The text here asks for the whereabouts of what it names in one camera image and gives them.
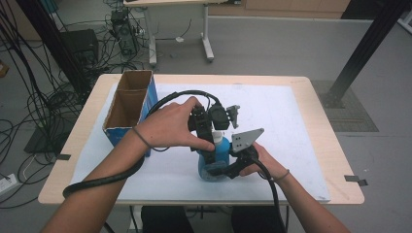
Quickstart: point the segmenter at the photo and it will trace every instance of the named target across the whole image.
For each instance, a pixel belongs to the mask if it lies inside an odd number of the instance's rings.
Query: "blue object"
[[[207,182],[217,182],[223,180],[225,175],[211,176],[208,171],[216,168],[225,168],[229,164],[229,148],[230,142],[223,136],[220,131],[213,132],[215,141],[215,162],[212,164],[205,164],[205,159],[200,151],[198,161],[198,172],[201,179]]]

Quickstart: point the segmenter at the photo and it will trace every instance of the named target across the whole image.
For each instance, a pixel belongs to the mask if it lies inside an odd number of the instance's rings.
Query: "hand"
[[[277,180],[287,173],[287,170],[282,164],[280,164],[270,153],[258,143],[254,143],[254,147],[257,150],[258,160],[263,163],[263,165],[269,170],[270,176]],[[248,176],[254,172],[260,172],[260,168],[256,164],[246,167],[240,171],[239,175],[241,177]]]
[[[200,150],[214,150],[215,145],[189,132],[188,120],[194,106],[201,106],[195,97],[190,97],[182,105],[171,103],[157,110],[135,127],[155,148],[184,146]]]

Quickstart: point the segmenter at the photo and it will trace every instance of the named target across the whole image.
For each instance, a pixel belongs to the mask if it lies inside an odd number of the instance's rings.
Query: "white paper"
[[[326,182],[306,132],[292,89],[278,85],[245,84],[157,84],[159,99],[174,91],[198,89],[218,97],[225,108],[239,105],[238,124],[225,131],[231,141],[233,133],[264,128],[257,142],[299,180],[318,201],[330,200]],[[72,183],[80,182],[113,148],[103,133],[102,125],[113,99],[116,86],[95,122],[89,139],[80,155]],[[188,96],[174,102],[183,103]],[[208,105],[208,100],[197,96]],[[197,173],[198,154],[189,148],[171,148],[165,152],[152,150],[142,168],[130,177],[118,201],[167,201],[171,202],[270,202],[272,192],[267,181],[258,174],[233,180],[227,178],[217,183],[200,179]],[[279,200],[285,195],[278,187]]]

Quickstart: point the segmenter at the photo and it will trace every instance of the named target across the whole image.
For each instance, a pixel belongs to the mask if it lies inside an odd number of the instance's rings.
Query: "white table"
[[[211,3],[222,3],[226,0],[136,0],[131,2],[124,1],[124,6],[128,8],[140,8],[143,10],[146,22],[146,30],[149,36],[149,63],[152,66],[157,64],[156,48],[155,48],[155,36],[151,29],[151,7],[157,8],[168,8],[173,10],[176,7],[183,8],[184,6],[196,6],[198,8],[203,8],[203,32],[200,37],[203,42],[203,47],[206,52],[206,57],[209,61],[213,61],[215,56],[213,55],[212,47],[209,42],[209,32],[208,32],[208,15],[209,15],[209,4]]]
[[[103,75],[90,93],[85,107],[69,136],[62,153],[70,154],[69,160],[56,161],[51,175],[42,189],[39,201],[45,204],[59,204],[63,201],[62,190],[71,182],[80,154],[90,136],[93,125],[120,75]],[[353,175],[352,169],[343,153],[337,138],[327,120],[319,99],[308,79],[302,77],[273,76],[214,76],[214,75],[154,75],[156,83],[193,83],[193,84],[254,84],[289,86],[305,124],[307,134],[325,177],[330,201],[325,204],[361,204],[363,194],[357,183],[348,183],[344,175]],[[192,202],[170,202],[169,200],[128,200],[118,204],[131,205],[255,205],[256,200],[195,200]]]

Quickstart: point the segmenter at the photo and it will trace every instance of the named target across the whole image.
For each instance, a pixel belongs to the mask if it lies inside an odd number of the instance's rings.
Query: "left hand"
[[[215,145],[189,132],[189,115],[195,106],[201,104],[193,96],[182,105],[171,103],[157,110],[135,127],[155,148],[183,146],[212,151]]]

